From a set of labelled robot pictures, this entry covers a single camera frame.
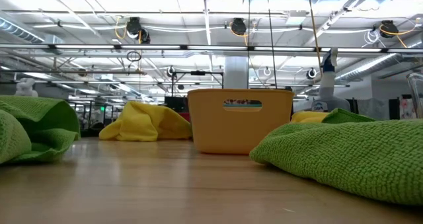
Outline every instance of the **white stuffed toy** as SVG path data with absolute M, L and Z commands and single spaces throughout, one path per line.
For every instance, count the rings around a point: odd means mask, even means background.
M 19 83 L 16 84 L 15 95 L 38 97 L 37 91 L 32 90 L 32 86 L 34 84 L 35 84 L 34 79 L 31 79 L 31 78 L 20 79 Z

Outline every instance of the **metal ceiling rail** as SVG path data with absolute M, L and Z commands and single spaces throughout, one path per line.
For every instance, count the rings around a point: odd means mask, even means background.
M 5 13 L 10 15 L 68 15 L 68 11 L 39 11 L 39 10 L 3 10 Z M 115 16 L 115 17 L 148 17 L 148 16 L 163 16 L 163 15 L 175 15 L 178 17 L 181 16 L 191 16 L 198 15 L 204 16 L 203 11 L 198 12 L 125 12 L 125 11 L 74 11 L 78 16 L 93 16 L 93 13 L 97 16 Z M 209 12 L 209 15 L 224 15 L 224 16 L 252 16 L 252 17 L 269 17 L 268 13 L 248 13 L 248 12 Z M 279 11 L 272 12 L 272 17 L 288 17 L 288 12 L 281 13 Z
M 194 51 L 236 51 L 236 52 L 271 52 L 270 46 L 208 46 L 208 45 L 108 45 L 108 44 L 0 44 L 1 49 L 44 49 L 44 50 L 194 50 Z M 273 47 L 275 52 L 316 52 L 314 47 Z M 320 52 L 328 52 L 330 48 L 320 47 Z M 338 48 L 340 53 L 369 54 L 423 54 L 423 49 L 415 48 Z
M 0 81 L 1 84 L 15 84 L 19 83 L 19 81 Z M 46 83 L 46 84 L 90 84 L 90 85 L 172 85 L 171 82 L 147 82 L 147 81 L 35 81 L 35 83 Z M 179 82 L 179 85 L 215 85 L 220 86 L 220 83 L 211 83 L 211 82 Z M 274 83 L 249 83 L 250 86 L 275 86 Z M 293 84 L 293 83 L 278 83 L 278 86 L 281 87 L 316 87 L 319 88 L 320 85 L 309 85 L 309 84 Z M 335 85 L 335 87 L 349 87 L 350 85 Z

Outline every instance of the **orange plastic bin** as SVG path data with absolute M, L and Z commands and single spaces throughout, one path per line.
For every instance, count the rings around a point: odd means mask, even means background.
M 197 89 L 188 92 L 194 144 L 205 153 L 248 155 L 275 128 L 289 122 L 294 94 L 283 90 Z M 225 106 L 257 100 L 261 107 Z

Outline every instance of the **ceiling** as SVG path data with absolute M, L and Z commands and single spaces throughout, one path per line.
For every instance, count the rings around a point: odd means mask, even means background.
M 115 26 L 117 20 L 121 17 L 119 25 L 124 25 L 130 13 L 137 14 L 140 17 L 140 23 L 143 26 L 159 26 L 163 28 L 205 28 L 204 0 L 60 0 L 66 4 L 72 11 L 77 12 L 83 21 L 91 27 Z M 313 9 L 315 14 L 315 24 L 318 28 L 325 23 L 332 15 L 342 9 L 348 0 L 314 0 Z M 257 23 L 256 29 L 266 30 L 270 28 L 270 21 L 267 17 L 267 2 L 252 2 L 248 0 L 207 0 L 210 28 L 211 45 L 232 45 L 243 46 L 244 38 L 234 36 L 228 28 L 221 28 L 228 25 L 234 17 L 242 17 L 251 25 Z M 277 1 L 270 2 L 272 12 L 272 29 L 285 28 L 286 13 L 291 10 L 309 11 L 307 1 Z M 131 38 L 119 39 L 115 30 L 98 30 L 95 35 L 91 30 L 80 29 L 84 27 L 80 20 L 69 14 L 68 9 L 56 0 L 0 0 L 0 9 L 8 16 L 31 28 L 33 33 L 41 36 L 53 34 L 61 38 L 66 44 L 134 44 Z M 373 25 L 379 25 L 382 20 L 392 20 L 398 26 L 400 31 L 413 29 L 416 19 L 423 14 L 423 0 L 387 0 L 380 5 L 364 7 L 358 5 L 351 11 L 344 13 L 336 20 L 329 30 L 362 30 L 372 29 Z M 57 22 L 61 25 L 77 26 L 60 27 L 54 26 Z M 312 28 L 311 15 L 302 23 L 305 28 Z M 199 32 L 163 32 L 148 29 L 151 44 L 195 44 L 208 45 L 207 33 L 205 30 Z M 403 36 L 403 39 L 413 37 L 418 34 L 420 29 Z M 118 29 L 118 34 L 123 35 L 124 31 Z M 290 32 L 273 32 L 273 46 L 305 46 L 305 42 L 313 37 L 313 32 L 307 30 L 294 30 Z M 324 47 L 354 47 L 361 48 L 366 45 L 366 32 L 351 34 L 329 34 L 324 33 L 318 38 L 319 46 Z M 0 43 L 22 43 L 17 37 L 0 31 Z M 397 45 L 399 41 L 396 38 L 380 38 L 380 42 L 368 44 L 366 47 L 391 47 Z M 249 37 L 250 46 L 271 46 L 271 33 L 254 32 Z M 28 51 L 20 51 L 24 54 L 30 54 Z M 34 57 L 34 59 L 52 66 L 53 57 Z M 58 57 L 57 60 L 63 63 L 68 57 Z M 342 57 L 338 58 L 340 68 L 346 67 L 363 58 L 360 57 Z M 115 75 L 117 81 L 166 81 L 169 78 L 163 78 L 166 69 L 172 65 L 179 71 L 204 70 L 204 71 L 223 71 L 225 66 L 224 55 L 215 54 L 212 56 L 206 54 L 196 54 L 188 58 L 180 57 L 151 57 L 147 60 L 142 59 L 139 65 L 126 59 L 122 60 L 125 67 L 129 65 L 133 69 L 141 67 L 147 75 Z M 277 72 L 279 83 L 309 83 L 305 73 L 311 67 L 318 69 L 316 57 L 301 56 L 295 57 L 276 56 L 275 60 L 271 55 L 251 55 L 251 66 L 256 69 L 258 78 L 261 81 L 267 81 L 269 76 L 264 74 L 266 68 L 281 68 Z M 121 70 L 122 63 L 115 57 L 78 57 L 71 63 L 66 63 L 62 69 L 87 68 L 101 71 Z M 74 77 L 76 80 L 87 79 Z M 181 81 L 214 81 L 211 76 L 191 76 L 187 75 Z M 157 87 L 144 87 L 143 92 L 156 91 Z

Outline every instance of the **black ceiling device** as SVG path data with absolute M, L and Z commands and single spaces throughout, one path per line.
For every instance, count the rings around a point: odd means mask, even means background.
M 137 40 L 139 40 L 139 33 L 141 32 L 141 42 L 150 44 L 150 35 L 146 29 L 142 28 L 139 23 L 139 17 L 130 17 L 126 24 L 126 30 L 128 34 L 132 35 L 131 38 L 136 38 Z
M 231 30 L 236 35 L 243 36 L 245 32 L 247 31 L 247 27 L 245 26 L 244 19 L 234 18 L 231 25 Z
M 383 20 L 381 29 L 394 34 L 399 32 L 398 28 L 394 25 L 394 22 L 391 20 Z M 387 34 L 381 31 L 381 36 L 384 38 L 392 38 L 395 35 Z

